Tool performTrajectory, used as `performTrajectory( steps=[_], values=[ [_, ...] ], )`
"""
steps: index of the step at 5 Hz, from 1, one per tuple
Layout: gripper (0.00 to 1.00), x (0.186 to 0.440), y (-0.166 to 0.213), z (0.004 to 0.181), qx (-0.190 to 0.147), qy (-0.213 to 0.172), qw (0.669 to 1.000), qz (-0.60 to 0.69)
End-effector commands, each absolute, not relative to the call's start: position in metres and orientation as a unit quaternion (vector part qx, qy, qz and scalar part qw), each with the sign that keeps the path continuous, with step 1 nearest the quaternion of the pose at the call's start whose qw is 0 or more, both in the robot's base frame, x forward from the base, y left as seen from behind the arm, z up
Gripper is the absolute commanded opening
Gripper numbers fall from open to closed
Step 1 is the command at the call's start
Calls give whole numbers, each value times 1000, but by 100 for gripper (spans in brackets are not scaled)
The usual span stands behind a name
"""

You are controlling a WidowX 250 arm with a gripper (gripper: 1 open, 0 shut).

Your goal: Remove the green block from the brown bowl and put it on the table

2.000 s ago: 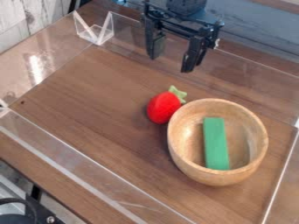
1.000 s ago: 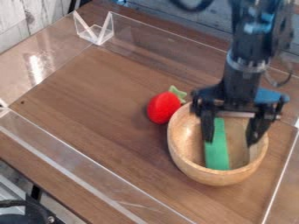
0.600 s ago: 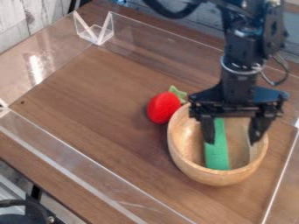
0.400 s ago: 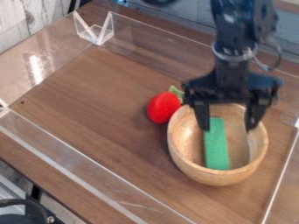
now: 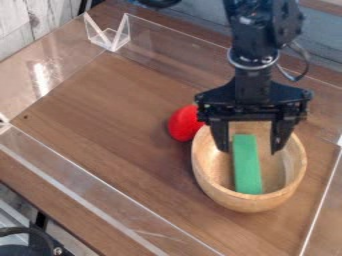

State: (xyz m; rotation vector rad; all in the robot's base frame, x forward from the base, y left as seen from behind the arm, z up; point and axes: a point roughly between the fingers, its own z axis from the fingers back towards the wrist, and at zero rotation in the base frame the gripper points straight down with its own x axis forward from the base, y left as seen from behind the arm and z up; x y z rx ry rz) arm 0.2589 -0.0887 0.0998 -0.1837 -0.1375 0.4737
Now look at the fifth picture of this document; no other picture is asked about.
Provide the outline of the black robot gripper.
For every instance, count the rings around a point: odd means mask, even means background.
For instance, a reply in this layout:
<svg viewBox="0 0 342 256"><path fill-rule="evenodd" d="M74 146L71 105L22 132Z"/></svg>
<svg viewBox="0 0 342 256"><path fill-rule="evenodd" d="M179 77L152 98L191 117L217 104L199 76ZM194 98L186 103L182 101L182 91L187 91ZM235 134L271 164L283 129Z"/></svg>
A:
<svg viewBox="0 0 342 256"><path fill-rule="evenodd" d="M233 79L222 86L195 95L198 119L211 123L217 148L230 151L229 123L271 121L271 153L281 151L297 123L307 117L313 92L282 84L271 78L271 68L235 69Z"/></svg>

